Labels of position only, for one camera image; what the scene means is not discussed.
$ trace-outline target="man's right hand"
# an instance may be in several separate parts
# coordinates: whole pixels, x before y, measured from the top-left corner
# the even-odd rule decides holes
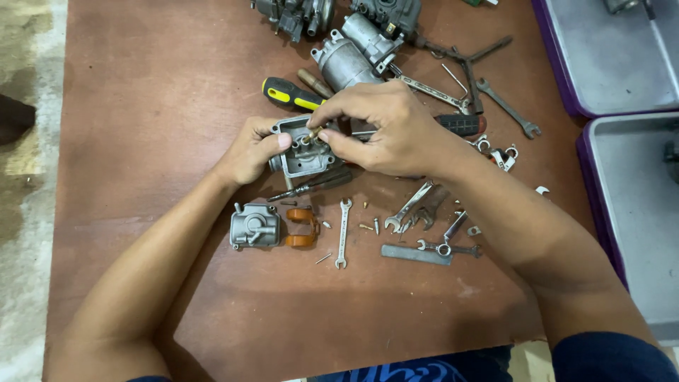
[[[446,157],[443,154],[473,154],[469,144],[436,123],[402,81],[357,84],[344,89],[316,109],[307,126],[322,126],[340,116],[365,120],[378,131],[367,143],[330,129],[318,136],[335,155],[368,171],[437,177],[446,166],[441,163]]]

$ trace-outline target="hand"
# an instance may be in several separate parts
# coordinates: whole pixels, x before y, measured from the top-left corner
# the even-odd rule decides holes
[[[271,126],[277,121],[275,118],[248,118],[213,171],[239,186],[254,182],[269,158],[284,152],[293,142],[288,133],[271,135]]]
[[[335,155],[368,171],[438,177],[449,165],[444,153],[458,147],[462,152],[469,149],[461,138],[436,123],[402,81],[344,89],[316,109],[307,126],[322,126],[340,116],[366,120],[378,131],[367,143],[330,129],[318,136]]]

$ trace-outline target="man's left hand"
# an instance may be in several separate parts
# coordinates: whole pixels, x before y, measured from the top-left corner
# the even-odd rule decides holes
[[[271,135],[275,118],[250,117],[231,147],[213,169],[220,177],[239,186],[254,182],[269,159],[284,152],[293,142],[288,133]]]

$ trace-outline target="yellow black screwdriver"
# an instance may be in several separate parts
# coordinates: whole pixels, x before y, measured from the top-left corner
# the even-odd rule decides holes
[[[299,86],[288,80],[277,77],[268,77],[261,84],[261,91],[273,102],[281,105],[297,105],[304,109],[316,110],[325,100],[320,96],[302,90]]]

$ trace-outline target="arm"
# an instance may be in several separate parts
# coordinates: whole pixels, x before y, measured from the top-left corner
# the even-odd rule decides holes
[[[109,267],[55,344],[51,381],[170,376],[151,337],[231,195],[290,147],[289,134],[265,137],[274,123],[249,118],[200,183]]]
[[[552,348],[587,331],[620,332],[656,345],[596,240],[568,214],[441,128],[405,84],[343,90],[314,112],[309,126],[342,115],[367,120],[378,132],[365,144],[335,131],[323,131],[320,138],[335,154],[369,171],[422,174],[445,184],[535,292]]]

